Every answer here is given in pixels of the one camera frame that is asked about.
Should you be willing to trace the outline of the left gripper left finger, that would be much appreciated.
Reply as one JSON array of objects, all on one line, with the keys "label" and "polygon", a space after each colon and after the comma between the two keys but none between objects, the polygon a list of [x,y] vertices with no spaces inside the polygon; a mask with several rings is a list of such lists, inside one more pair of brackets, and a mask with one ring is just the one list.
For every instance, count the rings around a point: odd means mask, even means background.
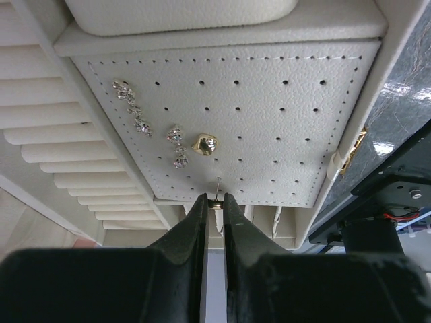
[{"label": "left gripper left finger", "polygon": [[208,197],[197,197],[185,218],[150,246],[148,322],[204,322],[207,294]]}]

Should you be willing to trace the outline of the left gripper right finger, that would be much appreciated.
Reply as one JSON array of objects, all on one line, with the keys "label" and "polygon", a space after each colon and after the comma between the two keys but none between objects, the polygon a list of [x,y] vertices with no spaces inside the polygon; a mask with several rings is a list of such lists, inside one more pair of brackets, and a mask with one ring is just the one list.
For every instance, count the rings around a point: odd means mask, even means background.
[{"label": "left gripper right finger", "polygon": [[223,201],[226,305],[229,322],[276,322],[273,294],[282,282],[276,261],[287,250],[246,218],[232,194]]}]

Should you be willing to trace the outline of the pink jewelry box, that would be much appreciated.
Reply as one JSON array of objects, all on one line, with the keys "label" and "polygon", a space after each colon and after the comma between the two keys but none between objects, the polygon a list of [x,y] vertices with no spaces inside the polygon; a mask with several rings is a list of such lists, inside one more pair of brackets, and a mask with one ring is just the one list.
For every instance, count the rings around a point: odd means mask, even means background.
[{"label": "pink jewelry box", "polygon": [[22,214],[4,248],[146,246],[200,194],[230,193],[296,250],[428,117],[429,1],[297,1],[271,22],[124,36],[84,32],[66,2],[1,2],[1,196]]}]

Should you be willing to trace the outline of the rhinestone earring pair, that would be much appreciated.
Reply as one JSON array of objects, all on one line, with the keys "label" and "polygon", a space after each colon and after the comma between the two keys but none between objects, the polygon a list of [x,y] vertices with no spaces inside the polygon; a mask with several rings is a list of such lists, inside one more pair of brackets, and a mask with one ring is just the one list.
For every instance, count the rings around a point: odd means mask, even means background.
[{"label": "rhinestone earring pair", "polygon": [[[126,81],[116,79],[112,81],[112,88],[115,90],[116,97],[127,103],[127,113],[134,117],[133,126],[137,132],[151,138],[154,134],[154,129],[145,118],[142,108],[136,104],[136,95],[133,88]],[[182,129],[178,125],[173,126],[167,132],[166,139],[174,145],[176,158],[173,161],[173,166],[176,169],[185,168],[189,163],[189,159],[186,156],[187,148],[183,145]]]}]

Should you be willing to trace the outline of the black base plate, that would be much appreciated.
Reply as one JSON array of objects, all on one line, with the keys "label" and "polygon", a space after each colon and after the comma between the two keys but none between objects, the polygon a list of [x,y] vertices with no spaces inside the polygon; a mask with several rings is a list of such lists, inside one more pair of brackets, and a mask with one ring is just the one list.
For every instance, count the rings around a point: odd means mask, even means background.
[{"label": "black base plate", "polygon": [[314,245],[347,252],[403,253],[396,227],[430,206],[430,125],[393,151],[344,199],[319,214],[308,236]]}]

